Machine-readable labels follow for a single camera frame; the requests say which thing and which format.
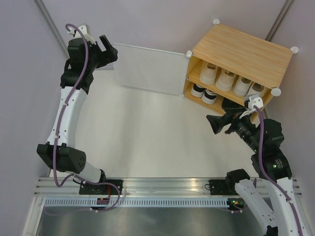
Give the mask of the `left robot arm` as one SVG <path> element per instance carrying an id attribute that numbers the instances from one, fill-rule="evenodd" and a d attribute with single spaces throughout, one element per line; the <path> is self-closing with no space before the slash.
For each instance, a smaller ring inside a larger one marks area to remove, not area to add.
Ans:
<path id="1" fill-rule="evenodd" d="M 93 72 L 118 59 L 118 51 L 105 35 L 100 36 L 105 47 L 97 42 L 74 38 L 68 43 L 69 59 L 61 76 L 61 98 L 52 131 L 45 144 L 37 146 L 37 154 L 53 171 L 69 173 L 91 182 L 90 189 L 101 195 L 107 190 L 102 169 L 87 162 L 85 152 L 76 149 L 75 135 L 81 108 L 94 80 Z"/>

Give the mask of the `black canvas sneaker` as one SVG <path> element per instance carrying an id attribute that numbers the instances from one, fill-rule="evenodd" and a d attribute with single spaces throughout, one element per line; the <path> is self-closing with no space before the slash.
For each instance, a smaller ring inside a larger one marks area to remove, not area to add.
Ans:
<path id="1" fill-rule="evenodd" d="M 222 105 L 221 105 L 222 109 L 229 115 L 234 115 L 237 113 L 243 113 L 246 108 L 232 100 L 229 100 L 227 98 L 223 99 Z"/>

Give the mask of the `white translucent cabinet door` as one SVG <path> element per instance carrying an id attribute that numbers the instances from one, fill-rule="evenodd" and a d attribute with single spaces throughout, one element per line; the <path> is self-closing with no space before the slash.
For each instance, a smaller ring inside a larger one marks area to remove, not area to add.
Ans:
<path id="1" fill-rule="evenodd" d="M 182 94 L 192 51 L 185 54 L 115 43 L 117 82 L 126 87 Z"/>

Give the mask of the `black and white sneaker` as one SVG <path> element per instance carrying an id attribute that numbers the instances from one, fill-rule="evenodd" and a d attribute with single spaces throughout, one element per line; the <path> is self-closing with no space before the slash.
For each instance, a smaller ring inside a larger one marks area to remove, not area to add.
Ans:
<path id="1" fill-rule="evenodd" d="M 208 105 L 212 105 L 216 102 L 217 98 L 218 98 L 217 93 L 210 91 L 208 89 L 205 89 L 205 91 L 201 97 L 201 100 Z"/>

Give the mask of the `beige lace sneaker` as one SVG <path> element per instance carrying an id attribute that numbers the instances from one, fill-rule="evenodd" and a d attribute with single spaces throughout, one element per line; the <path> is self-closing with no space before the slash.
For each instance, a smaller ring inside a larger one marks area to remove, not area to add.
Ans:
<path id="1" fill-rule="evenodd" d="M 205 85 L 212 85 L 215 82 L 218 66 L 207 61 L 202 62 L 200 81 Z"/>

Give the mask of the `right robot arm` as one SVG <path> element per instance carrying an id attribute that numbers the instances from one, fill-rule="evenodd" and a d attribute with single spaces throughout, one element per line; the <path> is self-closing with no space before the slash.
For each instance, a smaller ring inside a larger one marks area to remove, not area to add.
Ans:
<path id="1" fill-rule="evenodd" d="M 254 151 L 252 165 L 268 192 L 268 205 L 257 192 L 244 169 L 230 171 L 225 177 L 225 189 L 238 194 L 246 203 L 264 236 L 308 236 L 293 190 L 289 162 L 280 149 L 284 140 L 281 124 L 273 119 L 264 119 L 260 109 L 259 126 L 243 116 L 245 109 L 232 110 L 223 116 L 207 115 L 215 134 L 227 125 L 226 134 L 235 132 Z"/>

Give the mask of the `white leather sneaker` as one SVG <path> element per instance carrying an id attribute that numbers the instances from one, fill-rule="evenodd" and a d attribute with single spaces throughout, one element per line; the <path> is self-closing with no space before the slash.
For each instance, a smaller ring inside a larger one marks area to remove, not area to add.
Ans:
<path id="1" fill-rule="evenodd" d="M 247 96 L 257 94 L 259 97 L 263 98 L 267 91 L 267 87 L 262 86 L 258 83 L 252 83 L 247 93 Z"/>
<path id="2" fill-rule="evenodd" d="M 249 80 L 245 77 L 239 76 L 238 80 L 237 80 L 237 82 L 233 88 L 234 94 L 237 96 L 244 97 L 248 93 L 251 84 L 252 84 L 251 80 Z"/>

